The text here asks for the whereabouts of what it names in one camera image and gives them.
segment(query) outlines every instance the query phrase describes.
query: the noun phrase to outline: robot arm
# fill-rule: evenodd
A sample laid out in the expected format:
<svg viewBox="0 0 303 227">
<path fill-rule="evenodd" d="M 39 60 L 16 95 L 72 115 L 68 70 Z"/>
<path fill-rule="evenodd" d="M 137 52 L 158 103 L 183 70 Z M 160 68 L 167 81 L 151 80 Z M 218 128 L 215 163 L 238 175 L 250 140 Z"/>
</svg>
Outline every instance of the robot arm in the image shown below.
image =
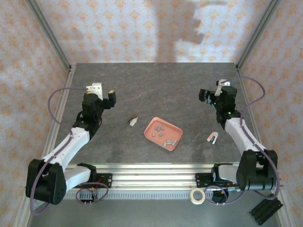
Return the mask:
<svg viewBox="0 0 303 227">
<path fill-rule="evenodd" d="M 241 190 L 272 190 L 276 187 L 276 174 L 268 160 L 259 151 L 263 149 L 277 166 L 277 155 L 257 141 L 247 128 L 241 114 L 235 110 L 237 89 L 224 79 L 217 81 L 216 92 L 201 89 L 199 100 L 215 107 L 217 122 L 236 143 L 241 160 L 239 165 L 219 165 L 216 179 L 236 183 Z"/>
<path fill-rule="evenodd" d="M 116 94 L 114 91 L 108 93 L 108 99 L 103 99 L 102 86 L 100 83 L 93 83 L 87 87 L 82 102 L 82 111 L 78 114 L 76 122 L 68 135 L 51 153 L 41 160 L 33 159 L 28 166 L 26 196 L 30 197 L 32 186 L 42 166 L 53 158 L 47 165 L 43 175 L 40 176 L 34 199 L 51 204 L 58 204 L 62 201 L 65 193 L 71 188 L 85 182 L 95 182 L 97 171 L 94 166 L 80 163 L 72 170 L 65 170 L 77 152 L 87 144 L 96 134 L 102 124 L 102 113 L 105 109 L 114 107 Z"/>
</svg>

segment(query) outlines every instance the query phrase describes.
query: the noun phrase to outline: patterned wallpaper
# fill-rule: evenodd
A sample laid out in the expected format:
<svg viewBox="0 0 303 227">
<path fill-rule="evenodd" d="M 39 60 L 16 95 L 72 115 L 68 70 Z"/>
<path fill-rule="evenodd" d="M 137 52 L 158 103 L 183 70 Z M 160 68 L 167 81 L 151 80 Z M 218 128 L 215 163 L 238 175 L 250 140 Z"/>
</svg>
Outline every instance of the patterned wallpaper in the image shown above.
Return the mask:
<svg viewBox="0 0 303 227">
<path fill-rule="evenodd" d="M 37 0 L 70 64 L 237 62 L 270 0 Z"/>
<path fill-rule="evenodd" d="M 297 226 L 303 226 L 303 4 L 281 1 L 241 71 L 267 95 L 252 108 L 263 143 L 278 153 L 278 169 Z M 249 99 L 260 88 L 245 82 Z"/>
<path fill-rule="evenodd" d="M 0 25 L 0 226 L 10 227 L 48 134 L 47 99 L 66 71 L 25 0 L 2 0 Z"/>
</svg>

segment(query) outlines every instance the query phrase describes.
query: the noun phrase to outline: masking tape roll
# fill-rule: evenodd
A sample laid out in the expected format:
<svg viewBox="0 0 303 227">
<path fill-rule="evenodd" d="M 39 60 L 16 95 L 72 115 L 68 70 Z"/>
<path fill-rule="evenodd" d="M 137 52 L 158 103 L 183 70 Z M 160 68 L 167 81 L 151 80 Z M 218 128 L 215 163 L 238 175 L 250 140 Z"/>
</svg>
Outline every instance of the masking tape roll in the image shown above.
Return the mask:
<svg viewBox="0 0 303 227">
<path fill-rule="evenodd" d="M 201 200 L 196 200 L 194 198 L 194 193 L 195 192 L 201 192 L 202 194 L 202 199 Z M 193 190 L 191 190 L 190 195 L 189 195 L 190 201 L 195 204 L 195 205 L 199 205 L 202 204 L 205 201 L 205 193 L 201 188 L 194 188 Z"/>
</svg>

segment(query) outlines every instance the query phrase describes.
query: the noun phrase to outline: black bracket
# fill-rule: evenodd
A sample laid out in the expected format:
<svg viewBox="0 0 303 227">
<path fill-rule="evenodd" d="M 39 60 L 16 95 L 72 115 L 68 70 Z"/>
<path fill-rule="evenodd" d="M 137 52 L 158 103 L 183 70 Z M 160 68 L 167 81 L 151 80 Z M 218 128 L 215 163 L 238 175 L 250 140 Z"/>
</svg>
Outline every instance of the black bracket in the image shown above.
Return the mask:
<svg viewBox="0 0 303 227">
<path fill-rule="evenodd" d="M 112 187 L 113 182 L 113 174 L 96 174 L 95 181 L 90 182 L 99 182 L 105 184 L 108 188 Z M 96 184 L 84 184 L 84 185 L 77 185 L 75 188 L 96 188 Z"/>
<path fill-rule="evenodd" d="M 221 188 L 238 187 L 234 182 L 219 178 L 218 170 L 218 166 L 214 166 L 211 173 L 197 173 L 195 175 L 197 188 L 206 188 L 210 185 L 215 185 Z"/>
<path fill-rule="evenodd" d="M 264 199 L 252 211 L 250 215 L 255 219 L 259 226 L 263 225 L 271 216 L 273 216 L 283 204 L 275 198 L 274 200 Z"/>
</svg>

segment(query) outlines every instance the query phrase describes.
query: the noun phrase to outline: purple cable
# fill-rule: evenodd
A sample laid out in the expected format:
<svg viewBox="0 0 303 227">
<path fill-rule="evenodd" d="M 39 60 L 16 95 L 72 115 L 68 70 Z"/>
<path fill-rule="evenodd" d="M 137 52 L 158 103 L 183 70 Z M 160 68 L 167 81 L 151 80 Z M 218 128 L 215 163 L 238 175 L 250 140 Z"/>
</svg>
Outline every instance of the purple cable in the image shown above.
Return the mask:
<svg viewBox="0 0 303 227">
<path fill-rule="evenodd" d="M 256 83 L 261 87 L 261 89 L 262 89 L 262 91 L 263 91 L 263 95 L 262 95 L 260 98 L 258 98 L 258 99 L 256 99 L 255 101 L 249 103 L 248 105 L 246 105 L 246 106 L 242 109 L 241 118 L 240 118 L 240 124 L 241 124 L 241 128 L 242 128 L 244 134 L 247 136 L 247 138 L 248 138 L 253 144 L 255 144 L 254 139 L 248 134 L 248 132 L 246 131 L 246 129 L 245 129 L 244 126 L 243 126 L 243 117 L 244 117 L 243 114 L 244 114 L 244 112 L 248 109 L 249 106 L 251 106 L 252 104 L 256 103 L 257 101 L 259 101 L 260 99 L 262 99 L 262 98 L 265 96 L 265 89 L 264 89 L 264 87 L 263 87 L 257 80 L 255 80 L 255 79 L 253 79 L 253 78 L 250 78 L 250 77 L 236 77 L 236 78 L 232 78 L 232 79 L 225 80 L 225 81 L 223 81 L 223 83 L 224 83 L 224 82 L 229 82 L 229 81 L 235 80 L 235 79 L 240 79 L 240 80 L 241 80 L 242 78 L 244 78 L 244 79 L 249 79 L 249 80 L 252 80 L 252 81 L 256 82 Z M 275 191 L 275 194 L 274 194 L 273 196 L 265 196 L 265 195 L 261 194 L 261 193 L 258 192 L 258 191 L 255 191 L 255 193 L 257 193 L 258 195 L 262 196 L 263 198 L 265 198 L 265 199 L 267 199 L 267 200 L 274 200 L 274 199 L 278 196 L 279 191 L 280 191 L 280 177 L 279 177 L 279 172 L 278 172 L 278 170 L 277 170 L 277 168 L 276 168 L 276 166 L 275 166 L 273 160 L 271 160 L 271 158 L 265 153 L 265 151 L 264 151 L 259 145 L 257 145 L 257 144 L 255 144 L 255 147 L 262 153 L 262 155 L 264 155 L 264 156 L 266 157 L 266 159 L 269 161 L 270 165 L 273 167 L 274 172 L 275 172 L 275 175 L 276 175 L 276 191 Z"/>
<path fill-rule="evenodd" d="M 228 198 L 227 198 L 227 195 L 226 195 L 226 193 L 225 193 L 225 191 L 223 190 L 223 188 L 221 188 L 221 187 L 219 187 L 219 186 L 215 186 L 215 185 L 210 185 L 210 186 L 208 186 L 207 188 L 205 188 L 205 189 L 204 189 L 205 194 L 206 194 L 206 191 L 207 191 L 209 188 L 218 188 L 218 189 L 220 189 L 220 190 L 224 193 L 224 196 L 225 196 L 226 200 L 228 199 Z M 206 200 L 207 202 L 209 202 L 210 204 L 212 204 L 212 205 L 228 205 L 228 204 L 232 204 L 232 203 L 238 201 L 238 200 L 245 194 L 245 192 L 246 192 L 246 191 L 242 192 L 242 193 L 238 196 L 238 198 L 236 198 L 234 201 L 231 201 L 231 202 L 223 202 L 223 203 L 210 202 L 207 198 L 205 198 L 205 200 Z"/>
<path fill-rule="evenodd" d="M 65 125 L 65 124 L 61 124 L 61 122 L 59 122 L 55 116 L 53 115 L 52 113 L 52 110 L 51 110 L 51 99 L 52 97 L 54 96 L 54 94 L 56 94 L 57 92 L 59 91 L 62 91 L 62 90 L 85 90 L 85 88 L 73 88 L 73 87 L 63 87 L 63 88 L 60 88 L 58 90 L 55 90 L 48 98 L 48 102 L 47 102 L 47 108 L 48 108 L 48 112 L 49 114 L 51 115 L 51 117 L 53 118 L 53 120 L 58 123 L 59 125 L 63 126 L 64 128 L 67 128 L 69 130 L 69 134 L 70 134 L 70 137 L 68 138 L 68 140 L 66 141 L 66 143 L 54 154 L 54 156 L 50 157 L 45 163 L 44 165 L 42 166 L 42 168 L 40 169 L 40 171 L 38 172 L 35 180 L 34 180 L 34 183 L 33 183 L 33 187 L 31 189 L 31 192 L 30 192 L 30 203 L 29 203 L 29 207 L 30 207 L 30 210 L 31 212 L 33 213 L 33 215 L 37 216 L 39 214 L 42 214 L 45 209 L 48 207 L 49 203 L 47 203 L 43 209 L 40 211 L 40 212 L 36 212 L 35 209 L 34 209 L 34 194 L 35 194 L 35 190 L 36 190 L 36 187 L 37 187 L 37 183 L 38 183 L 38 180 L 40 178 L 40 176 L 42 175 L 43 171 L 45 170 L 47 164 L 49 164 L 55 156 L 57 156 L 64 148 L 66 148 L 66 146 L 70 143 L 71 139 L 72 139 L 72 131 L 71 129 Z"/>
<path fill-rule="evenodd" d="M 86 182 L 86 183 L 81 183 L 80 185 L 86 185 L 86 184 L 89 184 L 89 185 L 97 184 L 97 185 L 104 186 L 104 187 L 106 188 L 106 193 L 105 193 L 100 199 L 98 199 L 98 198 L 97 198 L 97 191 L 96 191 L 96 194 L 94 194 L 94 192 L 93 192 L 91 189 L 89 189 L 89 188 L 81 188 L 81 189 L 79 189 L 79 190 L 77 191 L 77 193 L 76 193 L 76 200 L 77 200 L 77 202 L 79 202 L 79 203 L 81 203 L 81 204 L 84 204 L 84 205 L 86 204 L 86 203 L 82 202 L 82 201 L 78 198 L 78 194 L 79 194 L 81 191 L 83 191 L 83 190 L 89 191 L 93 196 L 96 197 L 96 200 L 93 201 L 93 202 L 90 202 L 90 204 L 93 204 L 93 203 L 96 203 L 96 202 L 101 201 L 101 200 L 107 195 L 107 193 L 108 193 L 108 186 L 107 186 L 106 184 L 103 184 L 103 183 L 100 183 L 100 182 Z"/>
</svg>

